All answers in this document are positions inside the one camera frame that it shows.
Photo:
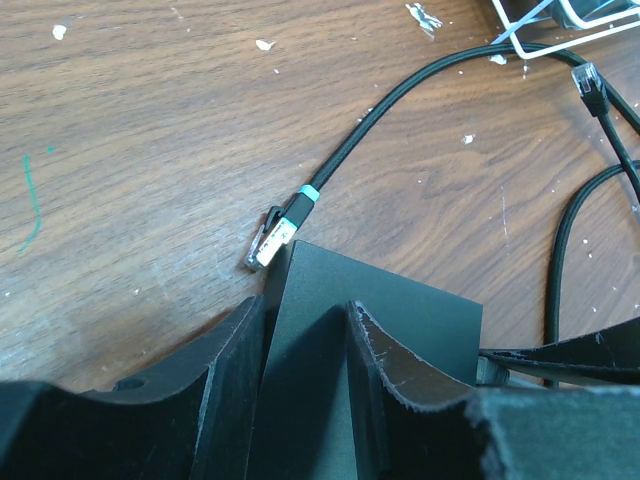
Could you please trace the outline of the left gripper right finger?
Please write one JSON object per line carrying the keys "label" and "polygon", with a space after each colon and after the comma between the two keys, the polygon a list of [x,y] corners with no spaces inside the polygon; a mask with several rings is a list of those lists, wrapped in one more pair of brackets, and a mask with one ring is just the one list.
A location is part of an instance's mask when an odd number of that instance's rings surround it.
{"label": "left gripper right finger", "polygon": [[635,479],[639,384],[470,386],[347,307],[361,479]]}

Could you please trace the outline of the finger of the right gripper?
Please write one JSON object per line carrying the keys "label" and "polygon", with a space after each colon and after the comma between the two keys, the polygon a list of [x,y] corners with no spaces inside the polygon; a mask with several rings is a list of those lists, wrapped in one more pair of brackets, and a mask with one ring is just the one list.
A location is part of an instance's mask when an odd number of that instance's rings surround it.
{"label": "finger of the right gripper", "polygon": [[639,319],[530,349],[484,349],[509,370],[576,385],[639,384]]}

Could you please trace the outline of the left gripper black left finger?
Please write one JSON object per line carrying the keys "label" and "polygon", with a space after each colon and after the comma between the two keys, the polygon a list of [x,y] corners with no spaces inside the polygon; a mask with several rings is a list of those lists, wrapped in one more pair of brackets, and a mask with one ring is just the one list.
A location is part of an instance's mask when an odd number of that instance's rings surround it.
{"label": "left gripper black left finger", "polygon": [[252,296],[110,391],[2,382],[2,478],[245,478],[264,336]]}

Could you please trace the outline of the black network switch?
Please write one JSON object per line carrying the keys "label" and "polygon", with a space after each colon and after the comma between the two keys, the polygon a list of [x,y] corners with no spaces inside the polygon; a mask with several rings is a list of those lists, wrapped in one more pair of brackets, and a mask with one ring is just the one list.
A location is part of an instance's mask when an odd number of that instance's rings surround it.
{"label": "black network switch", "polygon": [[281,250],[264,289],[269,351],[250,479],[357,478],[346,305],[359,300],[393,338],[450,376],[475,379],[481,304],[304,241]]}

